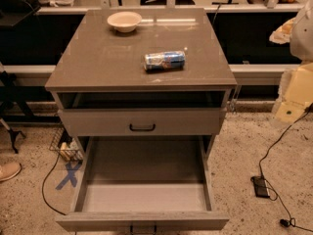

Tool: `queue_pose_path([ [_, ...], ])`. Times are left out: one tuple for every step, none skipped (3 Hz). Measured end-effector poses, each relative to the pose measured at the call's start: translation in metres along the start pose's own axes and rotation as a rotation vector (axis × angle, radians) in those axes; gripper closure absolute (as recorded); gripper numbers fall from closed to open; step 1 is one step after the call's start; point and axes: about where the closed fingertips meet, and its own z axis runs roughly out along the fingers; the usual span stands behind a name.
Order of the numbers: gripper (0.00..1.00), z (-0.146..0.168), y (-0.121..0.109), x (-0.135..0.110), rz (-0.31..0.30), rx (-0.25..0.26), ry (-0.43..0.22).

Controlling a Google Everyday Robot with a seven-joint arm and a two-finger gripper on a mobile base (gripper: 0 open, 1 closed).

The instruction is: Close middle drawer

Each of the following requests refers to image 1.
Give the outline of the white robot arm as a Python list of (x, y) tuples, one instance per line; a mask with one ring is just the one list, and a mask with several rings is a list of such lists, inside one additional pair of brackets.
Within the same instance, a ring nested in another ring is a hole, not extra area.
[(282, 74), (279, 97), (272, 110), (275, 120), (294, 123), (313, 103), (313, 0), (274, 31), (270, 40), (275, 43), (289, 41), (291, 54), (301, 61), (295, 70)]

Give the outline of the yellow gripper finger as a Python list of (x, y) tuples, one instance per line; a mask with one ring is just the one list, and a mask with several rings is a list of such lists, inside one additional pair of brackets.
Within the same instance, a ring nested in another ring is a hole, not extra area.
[(281, 78), (279, 97), (273, 107), (274, 119), (294, 123), (313, 103), (313, 63), (286, 70)]

